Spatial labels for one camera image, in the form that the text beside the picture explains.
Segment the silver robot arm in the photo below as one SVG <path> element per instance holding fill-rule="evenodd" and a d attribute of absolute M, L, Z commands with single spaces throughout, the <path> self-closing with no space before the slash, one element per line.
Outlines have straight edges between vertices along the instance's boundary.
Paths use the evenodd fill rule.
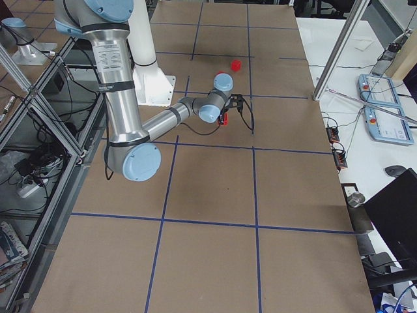
<path fill-rule="evenodd" d="M 171 103 L 174 77 L 158 66 L 144 1 L 56 1 L 55 26 L 91 43 L 113 131 L 105 165 L 127 180 L 146 181 L 158 171 L 155 139 L 193 115 L 214 123 L 229 102 L 233 79 L 221 73 L 207 96 Z"/>
<path fill-rule="evenodd" d="M 1 20 L 1 44 L 6 50 L 16 48 L 12 59 L 17 65 L 43 65 L 55 54 L 57 43 L 38 42 L 20 18 Z"/>

